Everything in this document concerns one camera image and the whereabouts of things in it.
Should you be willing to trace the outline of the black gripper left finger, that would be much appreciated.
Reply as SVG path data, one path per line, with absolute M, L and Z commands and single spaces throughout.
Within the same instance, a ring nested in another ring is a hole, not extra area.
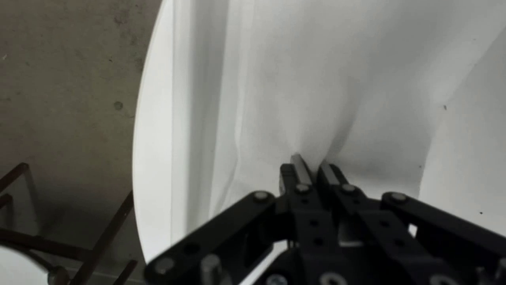
M 280 166 L 284 192 L 256 189 L 158 253 L 144 268 L 148 285 L 239 285 L 288 234 L 288 180 L 310 189 L 311 173 L 300 153 Z

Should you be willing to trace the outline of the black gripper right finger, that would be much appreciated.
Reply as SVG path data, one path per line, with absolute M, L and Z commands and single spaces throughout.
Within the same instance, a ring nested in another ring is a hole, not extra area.
M 400 191 L 368 197 L 324 161 L 316 185 L 386 285 L 506 285 L 506 237 Z

